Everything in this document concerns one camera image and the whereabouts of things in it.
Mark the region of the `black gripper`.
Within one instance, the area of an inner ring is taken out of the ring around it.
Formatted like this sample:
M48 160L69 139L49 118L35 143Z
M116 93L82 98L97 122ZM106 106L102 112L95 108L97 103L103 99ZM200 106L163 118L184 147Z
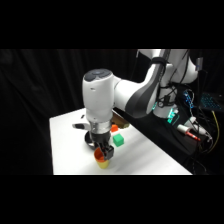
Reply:
M103 134L90 133L90 138L94 146L102 150L105 160L110 160L114 155L114 147L109 143L110 137L110 132L106 132Z

